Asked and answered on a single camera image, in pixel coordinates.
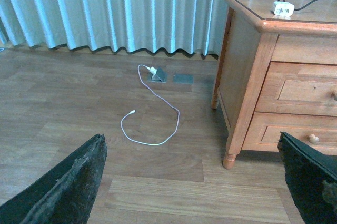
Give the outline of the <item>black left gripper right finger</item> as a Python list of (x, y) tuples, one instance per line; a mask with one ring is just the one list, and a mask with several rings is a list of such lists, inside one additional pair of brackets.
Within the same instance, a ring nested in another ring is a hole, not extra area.
[(305, 223), (336, 223), (336, 158), (281, 132), (285, 181)]

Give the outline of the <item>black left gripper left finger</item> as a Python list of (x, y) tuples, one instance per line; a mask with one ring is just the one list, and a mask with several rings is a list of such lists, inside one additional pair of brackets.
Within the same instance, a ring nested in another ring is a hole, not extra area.
[(96, 134), (1, 205), (1, 223), (87, 223), (106, 157), (105, 137)]

